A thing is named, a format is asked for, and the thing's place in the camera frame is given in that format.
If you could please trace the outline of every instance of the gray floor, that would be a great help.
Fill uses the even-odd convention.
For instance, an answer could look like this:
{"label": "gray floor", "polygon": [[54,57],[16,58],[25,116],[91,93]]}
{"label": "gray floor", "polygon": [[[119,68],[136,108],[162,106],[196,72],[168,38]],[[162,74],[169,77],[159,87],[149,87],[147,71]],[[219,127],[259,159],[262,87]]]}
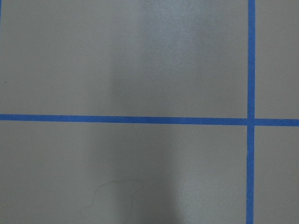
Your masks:
{"label": "gray floor", "polygon": [[[2,0],[0,113],[247,117],[247,0]],[[299,2],[256,1],[256,117],[299,119]],[[299,223],[299,127],[256,127],[255,224]],[[0,122],[0,223],[244,224],[246,126]]]}

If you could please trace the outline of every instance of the gray tile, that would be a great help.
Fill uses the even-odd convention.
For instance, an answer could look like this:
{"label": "gray tile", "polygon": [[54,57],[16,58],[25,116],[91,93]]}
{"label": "gray tile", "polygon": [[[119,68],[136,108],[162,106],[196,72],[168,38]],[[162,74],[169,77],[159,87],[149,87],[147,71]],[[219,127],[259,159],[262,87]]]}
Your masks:
{"label": "gray tile", "polygon": [[256,116],[299,119],[299,1],[256,1]]}
{"label": "gray tile", "polygon": [[299,127],[256,127],[255,223],[299,223]]}
{"label": "gray tile", "polygon": [[0,136],[3,223],[245,223],[246,127],[1,122]]}
{"label": "gray tile", "polygon": [[2,4],[2,113],[246,117],[246,0]]}

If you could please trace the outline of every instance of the horizontal blue line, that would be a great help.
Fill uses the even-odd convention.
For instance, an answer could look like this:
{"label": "horizontal blue line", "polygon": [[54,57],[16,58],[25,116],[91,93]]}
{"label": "horizontal blue line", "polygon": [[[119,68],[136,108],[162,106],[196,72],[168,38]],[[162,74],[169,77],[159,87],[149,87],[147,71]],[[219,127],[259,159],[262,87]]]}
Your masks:
{"label": "horizontal blue line", "polygon": [[242,118],[180,118],[180,117],[124,117],[124,116],[76,116],[76,115],[29,115],[0,114],[0,120],[51,121],[51,122],[95,122],[178,125],[247,125]]}
{"label": "horizontal blue line", "polygon": [[255,119],[255,126],[299,126],[299,119]]}

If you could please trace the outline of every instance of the gray surface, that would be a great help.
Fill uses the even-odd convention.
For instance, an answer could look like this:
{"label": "gray surface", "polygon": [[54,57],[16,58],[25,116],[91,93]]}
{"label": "gray surface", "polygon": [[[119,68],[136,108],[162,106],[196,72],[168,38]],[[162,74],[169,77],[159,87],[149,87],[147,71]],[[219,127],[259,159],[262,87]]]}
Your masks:
{"label": "gray surface", "polygon": [[1,122],[0,148],[3,223],[245,223],[243,126]]}
{"label": "gray surface", "polygon": [[1,113],[246,117],[246,0],[3,0]]}
{"label": "gray surface", "polygon": [[256,1],[256,117],[299,119],[299,1]]}
{"label": "gray surface", "polygon": [[299,127],[256,127],[255,224],[299,223]]}

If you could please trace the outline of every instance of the blue grid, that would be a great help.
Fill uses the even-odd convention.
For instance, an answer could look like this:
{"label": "blue grid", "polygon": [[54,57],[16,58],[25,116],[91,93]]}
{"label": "blue grid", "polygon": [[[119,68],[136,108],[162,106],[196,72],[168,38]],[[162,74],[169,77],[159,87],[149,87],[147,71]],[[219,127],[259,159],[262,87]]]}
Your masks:
{"label": "blue grid", "polygon": [[248,107],[247,118],[186,118],[186,117],[128,117],[0,114],[3,121],[94,122],[173,125],[235,125],[247,126],[247,186],[246,224],[254,223],[254,140],[255,126],[299,126],[299,119],[255,118],[255,0],[248,0]]}

